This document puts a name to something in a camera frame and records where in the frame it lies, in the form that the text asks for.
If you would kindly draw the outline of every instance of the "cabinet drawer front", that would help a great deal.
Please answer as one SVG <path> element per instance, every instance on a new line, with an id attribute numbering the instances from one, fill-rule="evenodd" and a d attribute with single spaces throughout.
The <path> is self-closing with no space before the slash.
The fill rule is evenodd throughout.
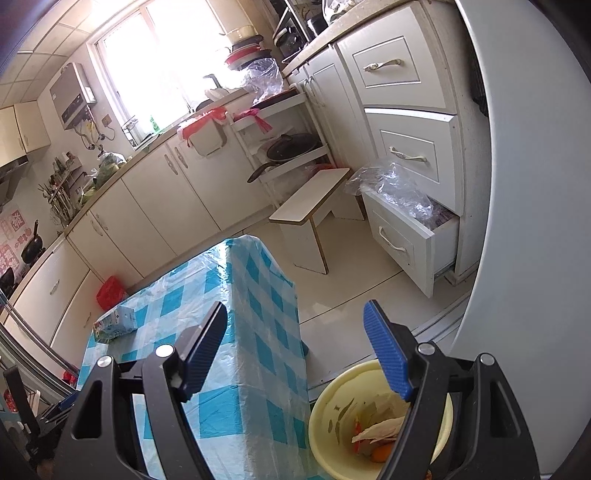
<path id="1" fill-rule="evenodd" d="M 102 282 L 89 272 L 74 295 L 50 346 L 72 365 L 80 367 L 92 326 L 103 315 L 96 302 Z"/>
<path id="2" fill-rule="evenodd" d="M 418 2 L 358 29 L 338 47 L 364 105 L 456 113 L 437 34 Z"/>
<path id="3" fill-rule="evenodd" d="M 366 108 L 379 158 L 402 165 L 424 193 L 457 215 L 464 211 L 464 162 L 454 115 Z"/>
<path id="4" fill-rule="evenodd" d="M 456 258 L 459 218 L 431 231 L 372 190 L 363 192 L 363 200 L 375 240 L 427 297 L 433 296 L 435 274 Z"/>
<path id="5" fill-rule="evenodd" d="M 22 291 L 15 308 L 47 343 L 89 268 L 68 242 L 43 262 Z"/>

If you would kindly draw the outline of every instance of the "plastic bag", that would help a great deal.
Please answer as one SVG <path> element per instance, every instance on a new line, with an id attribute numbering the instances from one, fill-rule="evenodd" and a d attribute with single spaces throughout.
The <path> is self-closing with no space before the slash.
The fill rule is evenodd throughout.
<path id="1" fill-rule="evenodd" d="M 418 189 L 397 163 L 360 168 L 345 184 L 345 192 L 359 195 L 362 187 L 376 191 L 388 203 L 421 223 L 433 215 L 433 203 L 429 197 Z"/>
<path id="2" fill-rule="evenodd" d="M 243 69 L 242 87 L 255 94 L 253 105 L 283 92 L 283 77 L 275 59 L 259 59 Z"/>
<path id="3" fill-rule="evenodd" d="M 329 25 L 362 0 L 322 0 L 322 14 Z"/>

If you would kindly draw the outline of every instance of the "kitchen appliance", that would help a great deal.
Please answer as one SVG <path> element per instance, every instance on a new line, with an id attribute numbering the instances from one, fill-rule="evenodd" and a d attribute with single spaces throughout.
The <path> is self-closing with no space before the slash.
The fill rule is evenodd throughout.
<path id="1" fill-rule="evenodd" d="M 22 250 L 21 258 L 27 265 L 32 267 L 39 257 L 45 253 L 45 248 L 43 248 L 43 240 L 37 234 L 37 229 L 39 228 L 39 220 L 35 220 L 35 227 L 33 229 L 33 238 L 31 238 L 28 243 L 26 244 L 25 248 Z"/>
<path id="2" fill-rule="evenodd" d="M 293 160 L 294 158 L 311 152 L 321 146 L 320 139 L 312 134 L 284 134 L 267 150 L 268 162 L 259 166 L 248 177 L 247 183 L 252 183 L 260 177 L 266 169 L 276 167 Z"/>
<path id="3" fill-rule="evenodd" d="M 96 98 L 80 63 L 68 63 L 49 89 L 57 116 L 64 130 L 78 125 L 87 107 L 96 103 Z"/>

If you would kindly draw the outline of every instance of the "ceiling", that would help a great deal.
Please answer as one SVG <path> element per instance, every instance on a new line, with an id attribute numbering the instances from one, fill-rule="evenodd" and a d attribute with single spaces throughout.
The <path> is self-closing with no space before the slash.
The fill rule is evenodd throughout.
<path id="1" fill-rule="evenodd" d="M 132 1 L 58 1 L 33 27 L 0 77 L 0 107 L 37 100 L 90 34 Z"/>

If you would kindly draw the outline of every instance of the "window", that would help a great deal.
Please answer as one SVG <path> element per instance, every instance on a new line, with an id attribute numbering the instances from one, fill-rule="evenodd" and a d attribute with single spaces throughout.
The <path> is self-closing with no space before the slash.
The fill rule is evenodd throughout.
<path id="1" fill-rule="evenodd" d="M 146 135 L 172 125 L 213 88 L 203 76 L 231 78 L 228 41 L 206 0 L 151 0 L 97 43 L 123 120 Z"/>

